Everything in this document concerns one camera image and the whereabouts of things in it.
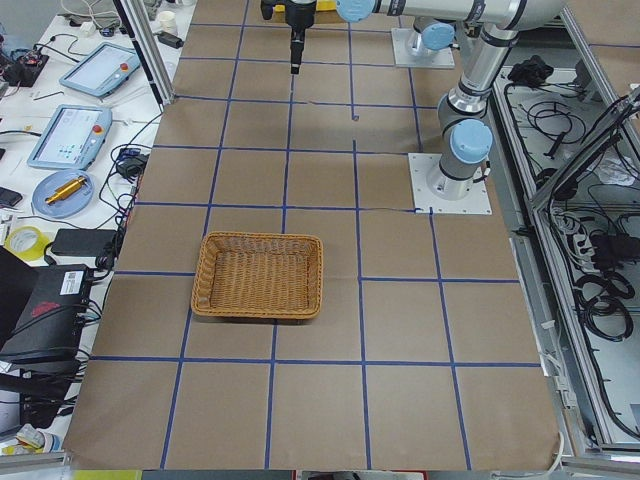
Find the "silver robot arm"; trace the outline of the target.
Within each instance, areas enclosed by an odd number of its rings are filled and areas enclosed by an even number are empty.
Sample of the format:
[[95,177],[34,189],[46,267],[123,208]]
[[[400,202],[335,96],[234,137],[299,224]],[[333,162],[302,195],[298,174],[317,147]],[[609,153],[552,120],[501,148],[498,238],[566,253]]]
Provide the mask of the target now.
[[454,38],[455,27],[450,21],[418,16],[414,18],[413,33],[409,40],[410,52],[414,56],[439,52],[448,48]]
[[426,174],[429,190],[439,198],[464,198],[473,177],[492,147],[493,134],[481,120],[487,98],[506,56],[522,31],[543,26],[565,7],[564,1],[338,1],[336,9],[346,22],[356,23],[372,14],[409,15],[481,23],[479,39],[457,86],[438,106],[443,153]]

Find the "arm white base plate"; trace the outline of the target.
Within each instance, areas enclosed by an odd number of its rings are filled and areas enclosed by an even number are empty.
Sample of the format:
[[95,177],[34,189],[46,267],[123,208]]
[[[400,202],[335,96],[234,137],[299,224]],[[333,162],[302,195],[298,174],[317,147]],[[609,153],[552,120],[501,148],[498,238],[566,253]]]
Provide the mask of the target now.
[[414,211],[418,214],[491,215],[480,166],[466,180],[453,180],[440,169],[440,154],[409,153]]
[[429,49],[419,33],[408,28],[391,30],[394,61],[397,67],[453,70],[455,60],[452,49]]

